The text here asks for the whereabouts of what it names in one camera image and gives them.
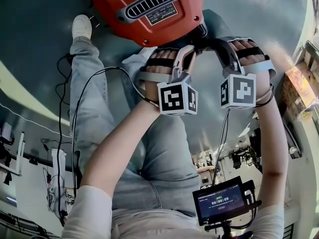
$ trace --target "metal frame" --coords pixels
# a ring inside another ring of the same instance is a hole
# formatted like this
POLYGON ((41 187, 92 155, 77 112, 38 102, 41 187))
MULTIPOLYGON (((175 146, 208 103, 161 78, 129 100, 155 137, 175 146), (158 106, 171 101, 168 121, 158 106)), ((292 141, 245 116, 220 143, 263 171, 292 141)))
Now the metal frame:
POLYGON ((44 236, 43 234, 45 234, 48 239, 60 238, 33 221, 25 220, 2 211, 0 211, 0 225, 26 236, 44 236))
POLYGON ((21 176, 21 157, 23 157, 24 146, 25 146, 25 141, 23 141, 23 138, 24 138, 24 132, 21 133, 21 137, 19 141, 18 153, 16 155, 15 170, 0 163, 0 167, 2 167, 6 171, 17 176, 21 176))

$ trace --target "white shirt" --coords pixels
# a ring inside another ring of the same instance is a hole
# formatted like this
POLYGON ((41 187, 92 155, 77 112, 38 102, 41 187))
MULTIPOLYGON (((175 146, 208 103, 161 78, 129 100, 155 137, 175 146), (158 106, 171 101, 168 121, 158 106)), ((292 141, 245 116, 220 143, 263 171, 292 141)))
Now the white shirt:
MULTIPOLYGON (((172 210, 115 210, 104 191, 79 189, 65 224, 63 239, 208 239, 218 238, 200 230, 194 218, 172 210)), ((257 212, 248 228, 254 239, 282 239, 284 207, 269 206, 257 212)))

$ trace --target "black label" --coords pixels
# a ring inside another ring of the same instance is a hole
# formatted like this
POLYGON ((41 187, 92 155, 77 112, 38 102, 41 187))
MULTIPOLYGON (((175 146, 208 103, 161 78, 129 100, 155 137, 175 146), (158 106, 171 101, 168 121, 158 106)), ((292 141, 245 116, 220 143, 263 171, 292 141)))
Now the black label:
POLYGON ((150 24, 153 26, 169 17, 176 15, 177 13, 178 12, 173 3, 170 3, 157 9, 156 11, 147 14, 146 17, 150 21, 150 24))

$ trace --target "velcro strap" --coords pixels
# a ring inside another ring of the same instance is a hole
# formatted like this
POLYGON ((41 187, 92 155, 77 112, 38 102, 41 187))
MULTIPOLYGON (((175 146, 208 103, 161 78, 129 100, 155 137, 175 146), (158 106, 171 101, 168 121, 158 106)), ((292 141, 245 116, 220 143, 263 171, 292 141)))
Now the velcro strap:
POLYGON ((252 47, 252 48, 247 48, 243 50, 237 50, 236 54, 238 59, 243 57, 248 57, 251 55, 264 55, 259 47, 252 47))
POLYGON ((166 66, 173 68, 174 59, 170 58, 150 58, 145 66, 166 66))
POLYGON ((272 78, 276 75, 275 67, 270 59, 265 60, 263 62, 243 66, 243 69, 244 69, 245 75, 257 74, 259 72, 263 72, 263 71, 267 71, 267 70, 269 71, 270 78, 272 78))
POLYGON ((170 74, 159 74, 159 73, 150 73, 150 72, 141 72, 139 71, 137 74, 137 78, 143 81, 150 81, 150 82, 171 82, 171 75, 170 74))

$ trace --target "equipment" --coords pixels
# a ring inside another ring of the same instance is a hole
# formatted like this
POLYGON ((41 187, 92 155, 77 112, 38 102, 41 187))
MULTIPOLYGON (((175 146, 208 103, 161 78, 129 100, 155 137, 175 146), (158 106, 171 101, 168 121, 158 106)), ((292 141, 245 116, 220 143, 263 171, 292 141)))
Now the equipment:
MULTIPOLYGON (((198 222, 200 226, 205 226, 205 231, 223 227, 223 239, 232 238, 230 229, 245 229, 249 227, 256 216, 257 207, 261 201, 256 201, 255 185, 253 180, 242 183, 240 177, 229 181, 213 185, 210 188, 193 192, 198 222), (246 191, 251 191, 250 195, 245 195, 246 191), (232 226, 231 218, 252 212, 252 219, 248 224, 242 226, 232 226)), ((242 235, 242 238, 250 238, 251 232, 242 235)))
POLYGON ((179 39, 203 24, 204 0, 92 0, 115 33, 140 46, 179 39))
POLYGON ((189 75, 193 69, 195 57, 194 46, 187 45, 177 50, 175 59, 149 58, 138 72, 139 80, 158 82, 161 114, 197 114, 198 92, 190 86, 189 75), (146 67, 152 65, 171 67, 172 73, 168 75, 147 72, 146 67))

